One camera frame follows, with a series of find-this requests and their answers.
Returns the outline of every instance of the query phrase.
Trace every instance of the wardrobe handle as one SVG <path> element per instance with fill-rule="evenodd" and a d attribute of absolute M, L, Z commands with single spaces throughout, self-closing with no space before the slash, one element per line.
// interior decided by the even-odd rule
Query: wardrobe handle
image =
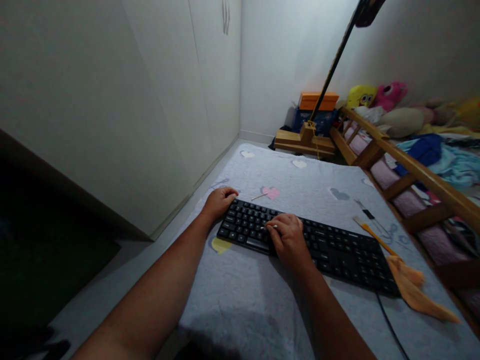
<path fill-rule="evenodd" d="M 226 25 L 226 34 L 228 35 L 229 34 L 229 28 L 230 28 L 230 1 L 228 1 L 228 22 L 227 22 L 227 25 Z"/>
<path fill-rule="evenodd" d="M 221 12 L 223 15 L 223 33 L 227 33 L 227 0 L 221 2 Z"/>

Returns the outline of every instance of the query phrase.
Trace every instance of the wooden railing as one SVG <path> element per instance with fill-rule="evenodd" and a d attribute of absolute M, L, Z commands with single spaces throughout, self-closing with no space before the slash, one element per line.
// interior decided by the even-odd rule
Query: wooden railing
<path fill-rule="evenodd" d="M 337 145 L 339 150 L 342 152 L 349 165 L 362 168 L 365 174 L 370 178 L 388 206 L 392 209 L 392 212 L 401 222 L 405 231 L 412 235 L 410 238 L 417 248 L 421 250 L 424 257 L 427 257 L 426 260 L 428 264 L 435 271 L 443 285 L 452 291 L 480 288 L 480 259 L 472 259 L 469 261 L 461 261 L 436 266 L 430 259 L 429 255 L 425 252 L 423 246 L 419 246 L 419 241 L 417 241 L 417 239 L 414 237 L 414 235 L 419 231 L 430 228 L 455 215 L 462 218 L 471 229 L 473 229 L 477 234 L 480 234 L 479 207 L 466 198 L 458 190 L 453 188 L 450 184 L 443 181 L 438 175 L 431 172 L 427 167 L 390 143 L 388 135 L 378 130 L 374 125 L 367 122 L 355 112 L 346 108 L 342 108 L 339 112 L 339 118 L 340 124 L 338 128 L 332 127 L 330 130 L 330 135 L 332 140 L 335 142 L 335 145 Z M 357 127 L 348 140 L 345 140 L 345 134 L 353 122 L 357 123 Z M 346 125 L 344 126 L 343 131 L 340 133 L 340 129 L 344 124 Z M 349 147 L 349 144 L 358 134 L 360 129 L 365 129 L 366 132 L 372 137 L 372 140 L 357 156 Z M 388 188 L 382 189 L 372 176 L 371 168 L 385 155 L 385 153 L 390 154 L 398 163 L 403 165 L 408 173 L 394 182 Z M 426 207 L 424 210 L 412 216 L 403 217 L 392 203 L 392 200 L 404 191 L 408 190 L 417 181 L 423 183 L 433 194 L 438 197 L 438 199 L 441 200 L 441 202 L 436 205 Z M 480 336 L 480 328 L 478 323 L 473 320 L 470 313 L 465 310 L 458 298 L 456 298 L 456 296 L 454 296 L 451 292 L 449 293 L 452 295 L 452 298 L 454 298 L 453 300 L 462 311 L 463 315 L 467 318 L 474 332 L 477 334 L 477 336 Z"/>

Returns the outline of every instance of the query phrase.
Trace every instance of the orange box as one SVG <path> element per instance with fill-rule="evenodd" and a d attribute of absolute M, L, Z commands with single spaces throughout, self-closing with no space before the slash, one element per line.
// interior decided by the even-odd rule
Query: orange box
<path fill-rule="evenodd" d="M 315 104 L 319 100 L 320 93 L 319 92 L 302 92 L 300 95 L 300 100 L 298 101 L 298 106 L 300 110 L 311 110 L 315 108 Z M 318 107 L 318 110 L 323 111 L 333 111 L 335 109 L 335 105 L 339 100 L 339 95 L 333 91 L 327 91 L 323 100 Z"/>

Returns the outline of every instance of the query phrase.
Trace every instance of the keyboard cable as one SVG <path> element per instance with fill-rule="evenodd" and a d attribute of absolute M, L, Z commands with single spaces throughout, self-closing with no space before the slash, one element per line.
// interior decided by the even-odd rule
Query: keyboard cable
<path fill-rule="evenodd" d="M 384 305 L 382 304 L 382 301 L 380 300 L 379 293 L 375 290 L 376 298 L 378 299 L 378 303 L 380 304 L 380 309 L 381 312 L 383 313 L 383 317 L 385 318 L 386 324 L 388 325 L 388 328 L 390 329 L 391 334 L 393 335 L 393 338 L 395 339 L 396 344 L 398 345 L 398 348 L 400 349 L 401 354 L 405 358 L 405 360 L 410 360 L 409 356 L 405 352 L 404 347 L 400 343 L 399 338 L 397 337 L 397 334 L 395 333 L 394 328 L 392 327 L 392 324 L 390 323 L 390 320 L 387 316 L 387 313 L 385 312 Z"/>

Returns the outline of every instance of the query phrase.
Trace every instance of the orange cloth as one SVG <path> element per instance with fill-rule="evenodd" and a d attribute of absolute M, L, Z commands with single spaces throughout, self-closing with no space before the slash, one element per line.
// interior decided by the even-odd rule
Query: orange cloth
<path fill-rule="evenodd" d="M 424 274 L 405 265 L 398 256 L 386 258 L 401 296 L 410 307 L 419 313 L 433 316 L 442 321 L 459 324 L 460 319 L 446 307 L 430 300 L 419 287 L 425 282 Z"/>

